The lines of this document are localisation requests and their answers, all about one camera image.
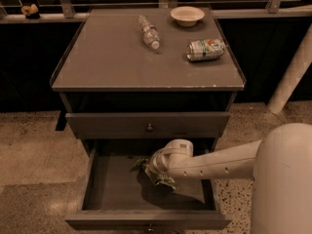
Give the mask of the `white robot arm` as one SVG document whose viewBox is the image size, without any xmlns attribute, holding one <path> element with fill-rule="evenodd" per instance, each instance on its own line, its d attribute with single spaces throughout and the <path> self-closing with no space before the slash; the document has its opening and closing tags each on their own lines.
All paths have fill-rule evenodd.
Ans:
<svg viewBox="0 0 312 234">
<path fill-rule="evenodd" d="M 174 139 L 148 161 L 155 174 L 253 180 L 251 234 L 311 234 L 312 126 L 290 123 L 264 139 L 199 156 Z"/>
</svg>

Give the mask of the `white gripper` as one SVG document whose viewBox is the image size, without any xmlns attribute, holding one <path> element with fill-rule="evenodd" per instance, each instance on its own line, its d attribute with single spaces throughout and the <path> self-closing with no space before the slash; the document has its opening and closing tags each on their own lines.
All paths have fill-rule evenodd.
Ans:
<svg viewBox="0 0 312 234">
<path fill-rule="evenodd" d="M 168 171 L 171 149 L 161 148 L 157 150 L 149 160 L 149 169 L 155 174 L 165 174 Z"/>
</svg>

